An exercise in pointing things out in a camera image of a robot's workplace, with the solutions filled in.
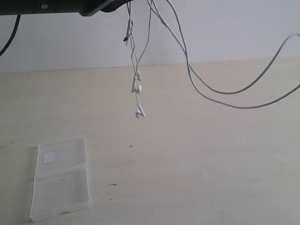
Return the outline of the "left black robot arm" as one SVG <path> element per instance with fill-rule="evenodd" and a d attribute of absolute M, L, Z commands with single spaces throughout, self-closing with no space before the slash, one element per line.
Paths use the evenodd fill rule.
<path fill-rule="evenodd" d="M 81 16 L 92 16 L 99 11 L 113 12 L 129 2 L 129 0 L 0 0 L 0 14 L 79 13 Z"/>

